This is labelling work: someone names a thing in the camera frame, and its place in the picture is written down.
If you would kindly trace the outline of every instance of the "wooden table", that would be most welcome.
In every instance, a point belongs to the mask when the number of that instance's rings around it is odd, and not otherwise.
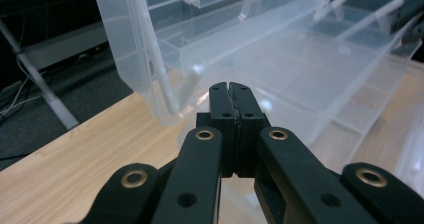
[[[407,123],[417,115],[414,110],[423,99],[424,68],[412,65],[355,161],[394,171],[397,153],[411,128]],[[176,157],[176,140],[183,126],[158,124],[141,98],[130,95],[0,172],[0,223],[80,221],[117,169],[134,162],[161,167]],[[229,182],[245,191],[241,182]],[[232,195],[226,188],[223,192]],[[238,215],[248,215],[243,205],[235,203],[232,208],[244,208]],[[229,214],[231,208],[222,208],[221,212],[235,218],[228,223],[240,222],[237,215]],[[251,219],[250,223],[261,221]]]

